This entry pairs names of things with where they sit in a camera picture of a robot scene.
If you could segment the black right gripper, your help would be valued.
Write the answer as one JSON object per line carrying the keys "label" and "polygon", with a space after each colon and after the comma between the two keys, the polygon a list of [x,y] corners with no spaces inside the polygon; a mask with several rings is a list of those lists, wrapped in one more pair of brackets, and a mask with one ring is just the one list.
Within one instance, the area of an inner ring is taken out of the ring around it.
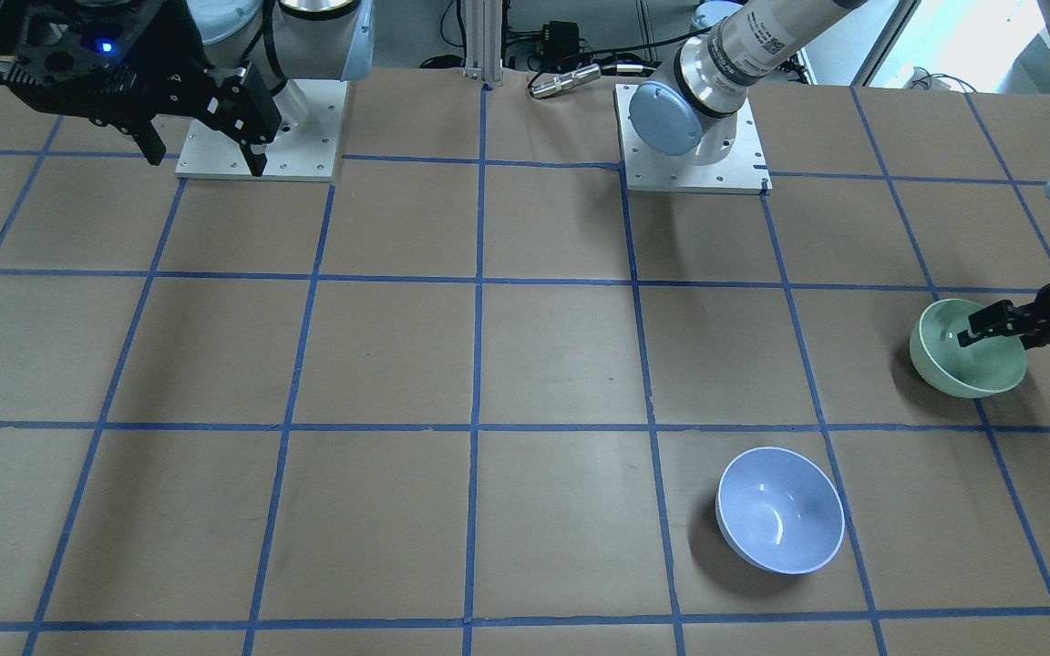
{"label": "black right gripper", "polygon": [[167,149],[158,117],[201,117],[262,176],[281,112],[255,66],[213,67],[184,1],[16,1],[21,10],[0,87],[51,115],[114,124],[142,158]]}

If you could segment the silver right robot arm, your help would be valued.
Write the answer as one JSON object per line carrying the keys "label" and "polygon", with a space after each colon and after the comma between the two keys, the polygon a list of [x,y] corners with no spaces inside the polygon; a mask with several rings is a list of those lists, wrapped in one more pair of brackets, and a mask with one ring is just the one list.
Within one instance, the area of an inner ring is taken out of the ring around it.
{"label": "silver right robot arm", "polygon": [[284,96],[301,79],[364,79],[372,58],[371,1],[24,1],[0,87],[116,128],[155,166],[155,119],[200,120],[261,176],[268,146],[297,128]]}

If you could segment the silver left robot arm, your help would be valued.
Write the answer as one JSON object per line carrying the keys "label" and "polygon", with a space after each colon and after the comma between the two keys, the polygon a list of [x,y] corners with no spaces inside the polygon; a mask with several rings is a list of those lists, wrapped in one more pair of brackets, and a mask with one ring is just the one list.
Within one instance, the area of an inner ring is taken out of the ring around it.
{"label": "silver left robot arm", "polygon": [[808,86],[775,77],[746,103],[744,147],[766,157],[749,190],[687,184],[629,128],[605,79],[555,100],[509,71],[482,88],[456,72],[377,69],[342,105],[342,165],[320,274],[419,285],[801,288],[808,293],[1032,295],[1050,279],[1041,118],[992,97],[936,91],[932,63],[1002,86],[1004,56],[946,52],[915,21],[880,70],[912,91],[850,87],[896,3],[847,18],[806,49]]}

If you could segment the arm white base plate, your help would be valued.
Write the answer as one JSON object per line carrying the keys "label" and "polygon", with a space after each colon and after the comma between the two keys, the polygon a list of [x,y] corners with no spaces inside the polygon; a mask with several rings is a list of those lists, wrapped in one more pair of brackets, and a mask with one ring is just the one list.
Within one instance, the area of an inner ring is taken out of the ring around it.
{"label": "arm white base plate", "polygon": [[193,120],[180,147],[181,179],[332,183],[345,128],[345,80],[289,80],[265,96],[266,120],[238,120],[232,136]]}
{"label": "arm white base plate", "polygon": [[751,101],[715,120],[653,82],[617,84],[615,108],[628,190],[762,194],[774,188]]}

